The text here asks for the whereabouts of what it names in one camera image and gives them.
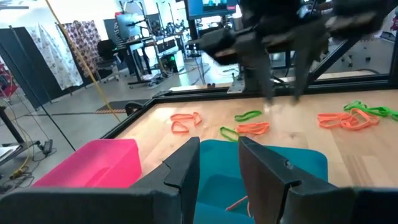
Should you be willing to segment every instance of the concrete floor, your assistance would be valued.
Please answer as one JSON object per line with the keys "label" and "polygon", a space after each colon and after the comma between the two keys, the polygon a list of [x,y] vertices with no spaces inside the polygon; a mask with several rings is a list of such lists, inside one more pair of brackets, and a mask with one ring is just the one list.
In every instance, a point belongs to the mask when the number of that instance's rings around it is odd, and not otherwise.
{"label": "concrete floor", "polygon": [[[383,40],[369,42],[366,50],[363,49],[361,44],[357,44],[350,50],[349,53],[353,54],[353,68],[348,68],[347,64],[337,61],[328,72],[345,72],[362,68],[370,68],[380,73],[388,73],[391,63],[392,49],[393,43]],[[370,63],[365,63],[364,58],[366,57],[366,54],[372,56]],[[189,61],[186,64],[187,70],[190,70],[195,65],[195,62]],[[236,65],[229,67],[219,67],[207,57],[204,57],[204,64],[205,71],[210,69],[205,74],[205,80],[207,83],[227,83],[232,81],[232,72],[223,73],[222,71],[228,68],[236,68]],[[111,81],[106,84],[101,83],[100,86],[103,89],[108,101],[119,101],[151,98],[159,91],[168,90],[175,86],[202,84],[197,69],[182,75],[174,75],[166,79],[156,88],[151,89],[139,85],[136,85],[133,89],[130,89],[126,83],[133,79],[134,78],[132,77],[122,78],[119,82]],[[29,102],[27,102],[24,98],[21,100],[27,104],[28,110],[24,107],[24,105],[22,105],[21,102],[19,102],[20,100],[15,98],[12,99],[12,101],[16,102],[12,106],[12,109],[16,112],[16,116],[19,117],[17,119],[19,125],[22,126],[27,133],[29,133],[29,136],[33,140],[40,140],[44,142],[47,138],[34,121],[35,118],[43,130],[47,133],[49,138],[53,139],[53,146],[57,149],[57,152],[54,155],[42,161],[38,168],[34,171],[34,176],[36,179],[38,179],[46,174],[49,170],[54,168],[54,166],[63,161],[67,156],[73,153],[73,151],[51,120],[47,116],[42,116],[44,114],[42,110],[34,111]],[[52,118],[65,133],[73,147],[78,149],[88,141],[100,138],[103,134],[118,124],[118,121],[111,114],[79,114],[93,113],[103,105],[104,103],[97,93],[95,87],[92,86],[87,89],[83,88],[82,90],[74,92],[73,96],[67,95],[61,99],[57,99],[54,101],[54,103],[45,105],[45,108],[50,114],[76,113],[71,115],[53,115]],[[10,110],[8,110],[7,113],[10,118],[14,117]],[[120,119],[125,119],[126,115],[118,114],[118,117]],[[2,143],[14,141],[8,129],[2,124],[0,124],[0,141]],[[22,153],[13,161],[9,161],[7,164],[0,167],[0,174],[4,176],[3,180],[0,180],[0,183],[7,180],[9,175],[23,163],[26,155],[27,153]],[[35,163],[29,161],[28,166],[34,167]]]}

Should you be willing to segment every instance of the wooden table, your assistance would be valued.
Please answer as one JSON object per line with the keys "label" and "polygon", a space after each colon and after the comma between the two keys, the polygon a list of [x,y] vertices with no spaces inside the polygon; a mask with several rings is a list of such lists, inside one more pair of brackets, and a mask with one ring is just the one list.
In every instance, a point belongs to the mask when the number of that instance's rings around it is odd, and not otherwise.
{"label": "wooden table", "polygon": [[[360,185],[398,186],[398,122],[383,118],[378,126],[361,131],[322,129],[317,126],[318,113],[337,113],[353,100],[369,106],[389,106],[398,110],[398,91],[366,91],[305,95],[301,102],[290,105],[290,96],[277,97],[269,114],[247,123],[268,121],[271,129],[261,136],[250,136],[267,145],[314,149],[328,158],[329,180],[337,186]],[[219,128],[235,128],[234,115],[261,110],[260,98],[238,100],[196,101],[155,105],[118,138],[134,138],[139,146],[144,175],[155,169],[165,158],[192,136],[200,139],[225,140]],[[199,112],[203,123],[190,134],[172,134],[170,115]]]}

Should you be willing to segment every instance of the monitor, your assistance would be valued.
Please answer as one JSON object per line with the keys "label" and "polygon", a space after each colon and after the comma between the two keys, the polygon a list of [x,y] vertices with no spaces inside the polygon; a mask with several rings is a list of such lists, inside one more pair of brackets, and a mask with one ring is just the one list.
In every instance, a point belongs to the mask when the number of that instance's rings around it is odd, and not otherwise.
{"label": "monitor", "polygon": [[187,0],[188,19],[225,16],[236,12],[238,0]]}
{"label": "monitor", "polygon": [[123,39],[128,39],[132,36],[139,35],[141,29],[138,24],[133,25],[138,21],[138,17],[133,14],[118,15],[116,20],[119,25],[120,36]]}

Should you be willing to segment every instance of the pink box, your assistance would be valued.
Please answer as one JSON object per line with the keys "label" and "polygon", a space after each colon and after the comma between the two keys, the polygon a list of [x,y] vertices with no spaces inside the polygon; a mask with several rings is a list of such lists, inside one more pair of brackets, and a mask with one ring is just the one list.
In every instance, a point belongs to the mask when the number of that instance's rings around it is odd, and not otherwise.
{"label": "pink box", "polygon": [[135,140],[99,139],[85,144],[33,187],[128,188],[141,174]]}

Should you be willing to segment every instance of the patterned curtain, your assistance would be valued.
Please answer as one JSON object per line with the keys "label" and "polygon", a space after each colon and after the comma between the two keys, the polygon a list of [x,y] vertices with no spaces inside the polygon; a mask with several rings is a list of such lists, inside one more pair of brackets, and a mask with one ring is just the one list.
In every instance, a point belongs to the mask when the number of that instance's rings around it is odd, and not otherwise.
{"label": "patterned curtain", "polygon": [[83,84],[67,41],[56,25],[45,28],[38,24],[36,27],[26,27],[26,30],[43,55],[61,90]]}
{"label": "patterned curtain", "polygon": [[[101,38],[94,21],[73,21],[73,23],[64,24],[64,27],[68,31],[69,37],[76,45],[81,56],[83,56],[91,72],[95,73],[95,71],[97,71],[96,62],[100,58],[98,55],[97,44],[101,41]],[[77,61],[79,66],[85,71],[80,59],[77,59]],[[88,77],[87,71],[84,72],[84,76]]]}

